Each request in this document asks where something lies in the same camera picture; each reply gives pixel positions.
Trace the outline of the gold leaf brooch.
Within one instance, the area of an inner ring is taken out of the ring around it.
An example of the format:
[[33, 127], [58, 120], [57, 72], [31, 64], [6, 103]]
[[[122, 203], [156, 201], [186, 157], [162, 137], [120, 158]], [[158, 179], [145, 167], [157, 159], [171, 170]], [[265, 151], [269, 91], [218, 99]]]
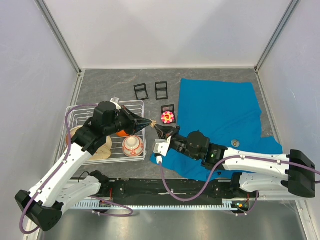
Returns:
[[152, 120], [151, 123], [150, 123], [150, 126], [152, 128], [154, 128], [156, 124], [157, 124], [157, 122], [155, 120]]

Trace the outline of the pink flower smiley brooch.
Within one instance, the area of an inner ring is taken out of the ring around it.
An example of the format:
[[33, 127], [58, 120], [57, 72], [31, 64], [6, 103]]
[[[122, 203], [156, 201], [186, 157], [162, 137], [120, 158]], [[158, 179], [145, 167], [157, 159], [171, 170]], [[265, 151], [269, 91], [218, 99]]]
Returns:
[[175, 122], [175, 115], [171, 111], [165, 111], [161, 115], [161, 121], [167, 125], [167, 124], [172, 124]]

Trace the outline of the blue t-shirt garment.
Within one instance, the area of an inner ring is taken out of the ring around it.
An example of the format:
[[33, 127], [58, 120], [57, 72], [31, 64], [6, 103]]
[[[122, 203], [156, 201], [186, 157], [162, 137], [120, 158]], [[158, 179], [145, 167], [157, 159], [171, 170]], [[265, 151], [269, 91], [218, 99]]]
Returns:
[[187, 137], [200, 131], [213, 144], [239, 151], [281, 154], [274, 137], [262, 137], [261, 108], [252, 83], [233, 83], [183, 78], [180, 82], [177, 124]]

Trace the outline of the round silver badge brooch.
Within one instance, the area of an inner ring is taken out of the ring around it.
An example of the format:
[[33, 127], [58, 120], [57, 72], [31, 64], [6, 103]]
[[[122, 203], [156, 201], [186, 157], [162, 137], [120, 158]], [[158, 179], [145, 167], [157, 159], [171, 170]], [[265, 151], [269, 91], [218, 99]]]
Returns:
[[233, 147], [238, 148], [240, 146], [240, 142], [237, 139], [233, 139], [231, 141]]

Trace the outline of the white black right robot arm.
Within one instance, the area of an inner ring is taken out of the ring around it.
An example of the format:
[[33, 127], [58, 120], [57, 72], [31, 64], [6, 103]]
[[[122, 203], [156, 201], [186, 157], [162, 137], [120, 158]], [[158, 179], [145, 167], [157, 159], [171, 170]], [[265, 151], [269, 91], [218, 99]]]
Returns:
[[155, 124], [158, 138], [153, 152], [156, 162], [162, 163], [174, 150], [213, 172], [234, 171], [229, 191], [235, 197], [255, 191], [282, 191], [302, 198], [316, 196], [314, 163], [300, 150], [289, 154], [246, 152], [210, 142], [200, 131], [187, 137], [179, 134], [180, 127]]

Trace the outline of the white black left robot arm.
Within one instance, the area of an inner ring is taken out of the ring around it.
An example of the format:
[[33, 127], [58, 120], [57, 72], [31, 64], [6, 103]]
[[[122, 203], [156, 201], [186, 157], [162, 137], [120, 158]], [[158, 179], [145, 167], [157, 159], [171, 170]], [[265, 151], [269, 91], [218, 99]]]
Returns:
[[93, 116], [74, 135], [71, 135], [69, 124], [65, 124], [68, 137], [66, 151], [35, 186], [16, 194], [15, 200], [22, 211], [19, 228], [23, 234], [33, 233], [24, 229], [25, 217], [36, 224], [37, 229], [46, 232], [78, 202], [96, 194], [106, 196], [110, 185], [100, 172], [90, 174], [67, 190], [63, 188], [83, 163], [107, 142], [108, 136], [121, 131], [134, 135], [153, 123], [114, 101], [102, 101], [93, 108]]

